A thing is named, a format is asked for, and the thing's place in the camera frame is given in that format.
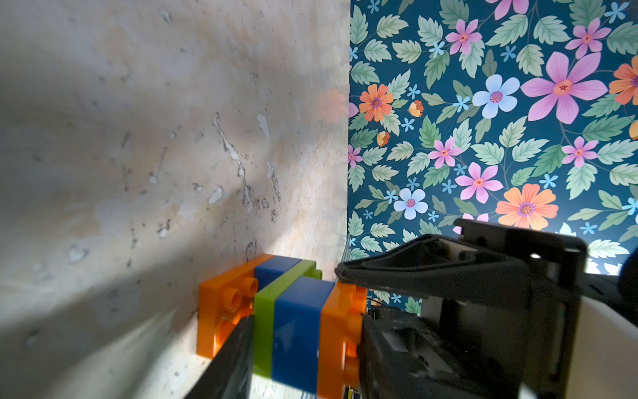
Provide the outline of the green lego brick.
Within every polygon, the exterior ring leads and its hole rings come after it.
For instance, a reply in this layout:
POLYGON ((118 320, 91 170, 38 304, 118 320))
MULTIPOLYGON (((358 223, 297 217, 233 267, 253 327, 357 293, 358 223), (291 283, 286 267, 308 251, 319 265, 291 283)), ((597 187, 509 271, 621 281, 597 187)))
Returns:
POLYGON ((322 271, 317 269, 316 261, 302 259, 254 297, 254 373, 261 377, 272 376, 276 301, 300 277, 322 279, 322 271))

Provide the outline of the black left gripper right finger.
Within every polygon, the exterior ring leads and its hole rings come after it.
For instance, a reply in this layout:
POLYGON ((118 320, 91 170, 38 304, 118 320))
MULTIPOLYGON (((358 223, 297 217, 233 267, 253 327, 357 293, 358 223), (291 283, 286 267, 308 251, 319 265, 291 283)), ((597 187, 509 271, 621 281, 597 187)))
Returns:
POLYGON ((365 315, 363 398, 497 398, 488 375, 415 314, 365 315))

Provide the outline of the orange lego brick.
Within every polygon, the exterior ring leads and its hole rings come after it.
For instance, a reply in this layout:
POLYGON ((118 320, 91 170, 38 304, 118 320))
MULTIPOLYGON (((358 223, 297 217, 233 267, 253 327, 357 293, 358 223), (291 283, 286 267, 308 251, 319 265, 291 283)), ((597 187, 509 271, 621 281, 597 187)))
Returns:
POLYGON ((239 321, 254 313, 259 290, 255 269, 272 258, 272 254, 262 254, 199 285, 199 356, 215 358, 239 321))
POLYGON ((317 366, 317 396, 342 398, 360 382, 358 346, 362 341, 367 290, 336 283, 322 308, 317 366))

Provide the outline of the small blue lego brick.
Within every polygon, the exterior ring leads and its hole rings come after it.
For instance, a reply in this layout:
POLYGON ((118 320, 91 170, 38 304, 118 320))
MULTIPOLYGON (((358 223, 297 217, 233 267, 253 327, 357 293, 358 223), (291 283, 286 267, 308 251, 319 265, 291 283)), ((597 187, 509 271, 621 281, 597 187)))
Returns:
POLYGON ((273 281, 300 263, 298 258, 274 256, 254 269, 254 278, 259 283, 259 290, 266 288, 273 281))
POLYGON ((333 282, 300 277, 275 302, 272 372, 276 382, 317 392, 322 309, 333 282))

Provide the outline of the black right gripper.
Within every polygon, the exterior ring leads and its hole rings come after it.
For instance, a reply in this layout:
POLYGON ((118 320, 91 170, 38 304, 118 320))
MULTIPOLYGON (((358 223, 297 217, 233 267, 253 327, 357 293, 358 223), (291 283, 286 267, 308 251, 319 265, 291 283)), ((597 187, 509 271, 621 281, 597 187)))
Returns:
POLYGON ((564 398, 586 243, 575 236, 457 219, 458 239, 427 234, 338 264, 340 282, 425 298, 421 317, 516 398, 564 398))

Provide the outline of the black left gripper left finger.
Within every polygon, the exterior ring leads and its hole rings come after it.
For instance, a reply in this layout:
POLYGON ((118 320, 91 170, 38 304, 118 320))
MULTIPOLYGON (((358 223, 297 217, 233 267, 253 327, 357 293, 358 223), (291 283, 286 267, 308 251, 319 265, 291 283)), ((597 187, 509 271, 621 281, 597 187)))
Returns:
POLYGON ((254 370, 254 316, 242 319, 185 399, 249 398, 254 370))

